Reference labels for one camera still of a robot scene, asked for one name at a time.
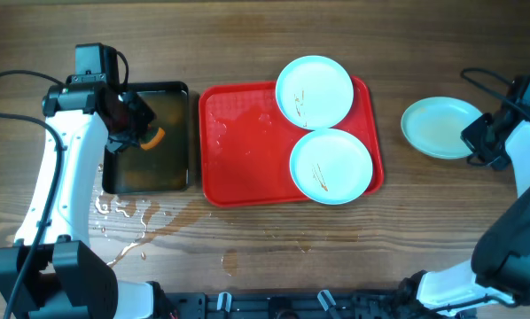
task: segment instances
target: black tray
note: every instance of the black tray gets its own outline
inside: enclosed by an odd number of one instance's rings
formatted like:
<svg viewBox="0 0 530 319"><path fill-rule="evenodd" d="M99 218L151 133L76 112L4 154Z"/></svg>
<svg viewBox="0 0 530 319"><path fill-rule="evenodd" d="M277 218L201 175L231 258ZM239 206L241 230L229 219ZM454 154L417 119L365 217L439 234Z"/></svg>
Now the black tray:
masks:
<svg viewBox="0 0 530 319"><path fill-rule="evenodd" d="M110 194L184 191L189 179L189 91L183 82L130 83L153 109L165 136L152 150L104 152L102 187Z"/></svg>

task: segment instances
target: wooden table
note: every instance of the wooden table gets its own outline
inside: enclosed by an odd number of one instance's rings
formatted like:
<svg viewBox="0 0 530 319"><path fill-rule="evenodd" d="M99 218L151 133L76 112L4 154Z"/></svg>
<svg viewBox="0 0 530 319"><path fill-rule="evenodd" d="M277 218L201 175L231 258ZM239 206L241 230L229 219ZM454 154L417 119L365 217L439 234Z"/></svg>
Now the wooden table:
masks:
<svg viewBox="0 0 530 319"><path fill-rule="evenodd" d="M91 243L103 260L116 261L119 279L155 280L167 292L393 288L420 269L470 258L516 198L511 169L495 173L426 157L405 141L400 118L432 96L496 110L498 101L458 73L466 66L507 77L530 73L530 2L0 7L0 71L25 68L64 79L74 71L74 46L94 42L125 53L132 82L181 80L197 92L275 80L303 55L334 58L370 87L386 172L379 192L349 205L239 209L210 205L198 185L115 198L101 193L98 172ZM42 116L48 86L25 76L0 80L0 111ZM0 120L0 247L12 243L25 216L42 155L41 128ZM141 236L141 245L129 246ZM3 309L0 295L0 315ZM487 307L479 317L530 318L530 307Z"/></svg>

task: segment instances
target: wood grain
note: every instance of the wood grain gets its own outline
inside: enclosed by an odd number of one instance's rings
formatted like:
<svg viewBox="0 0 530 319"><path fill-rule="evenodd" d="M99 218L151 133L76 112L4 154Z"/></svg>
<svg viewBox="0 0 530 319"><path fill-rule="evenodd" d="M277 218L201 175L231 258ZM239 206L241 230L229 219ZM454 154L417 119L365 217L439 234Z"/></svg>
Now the wood grain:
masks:
<svg viewBox="0 0 530 319"><path fill-rule="evenodd" d="M167 292L391 288L420 269L468 259L516 197L510 169L494 173L428 158L406 143L399 122L423 97L498 108L458 73L466 66L507 77L530 73L530 1L0 7L0 71L26 68L64 79L74 70L74 46L94 42L125 53L132 82L181 80L197 92L275 80L303 55L334 58L370 88L386 171L379 192L349 205L239 209L211 206L198 185L183 193L106 196L98 172L91 243L106 262L117 260L120 279L156 280ZM40 116L48 85L2 79L0 111ZM0 121L0 247L11 243L28 209L42 149L40 128ZM140 245L123 252L138 238ZM0 315L3 309L0 296ZM530 307L487 307L479 317L530 318Z"/></svg>

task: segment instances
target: white plate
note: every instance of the white plate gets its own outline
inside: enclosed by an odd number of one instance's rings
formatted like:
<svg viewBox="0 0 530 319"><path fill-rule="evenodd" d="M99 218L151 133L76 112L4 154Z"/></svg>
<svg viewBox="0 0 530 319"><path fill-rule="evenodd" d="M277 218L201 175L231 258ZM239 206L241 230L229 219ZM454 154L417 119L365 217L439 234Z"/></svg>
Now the white plate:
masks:
<svg viewBox="0 0 530 319"><path fill-rule="evenodd" d="M306 129L331 128L352 107L354 87L346 70L335 61L307 56L283 69L275 97L292 124Z"/></svg>
<svg viewBox="0 0 530 319"><path fill-rule="evenodd" d="M333 128L306 134L292 149L291 177L309 198L330 205L345 204L368 188L371 156L355 136Z"/></svg>
<svg viewBox="0 0 530 319"><path fill-rule="evenodd" d="M473 105L452 97L429 97L411 105L401 118L403 135L416 149L439 159L472 154L462 131L481 116Z"/></svg>

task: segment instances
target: red tray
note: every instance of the red tray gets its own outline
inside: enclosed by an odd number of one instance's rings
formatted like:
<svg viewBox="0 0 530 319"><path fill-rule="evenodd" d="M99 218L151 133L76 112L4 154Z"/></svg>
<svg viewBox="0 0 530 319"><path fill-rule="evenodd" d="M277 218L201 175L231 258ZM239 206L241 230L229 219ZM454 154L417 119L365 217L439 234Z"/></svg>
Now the red tray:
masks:
<svg viewBox="0 0 530 319"><path fill-rule="evenodd" d="M383 183L383 164L370 93L352 76L354 102L334 128L357 137L370 151L373 177L364 194ZM309 131L289 122L275 100L275 82L214 86L199 101L202 188L216 206L307 200L289 171L294 145Z"/></svg>

